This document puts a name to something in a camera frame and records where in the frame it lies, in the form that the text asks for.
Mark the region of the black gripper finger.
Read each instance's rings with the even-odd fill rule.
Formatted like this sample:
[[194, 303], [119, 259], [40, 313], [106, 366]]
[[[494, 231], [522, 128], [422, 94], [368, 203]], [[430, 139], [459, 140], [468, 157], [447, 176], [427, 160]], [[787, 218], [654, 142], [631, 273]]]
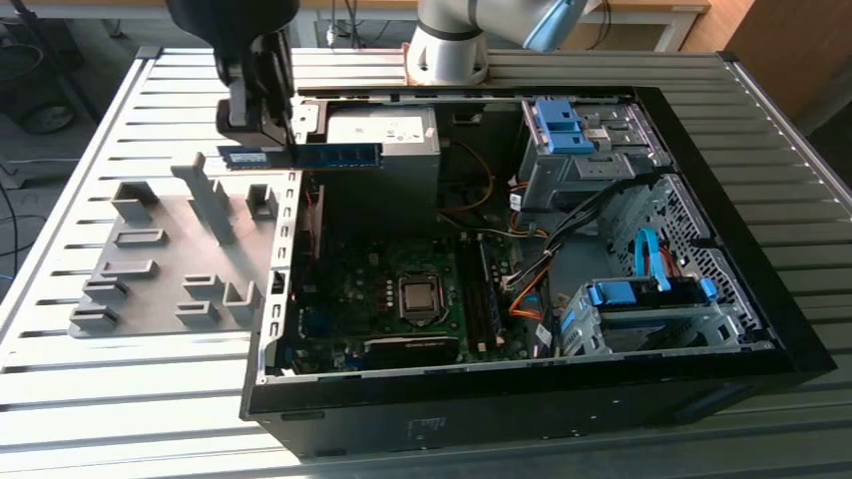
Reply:
[[286, 28], [266, 34], [256, 54], [259, 96], [266, 104], [266, 133], [288, 149], [295, 143], [292, 99], [296, 92], [292, 53]]

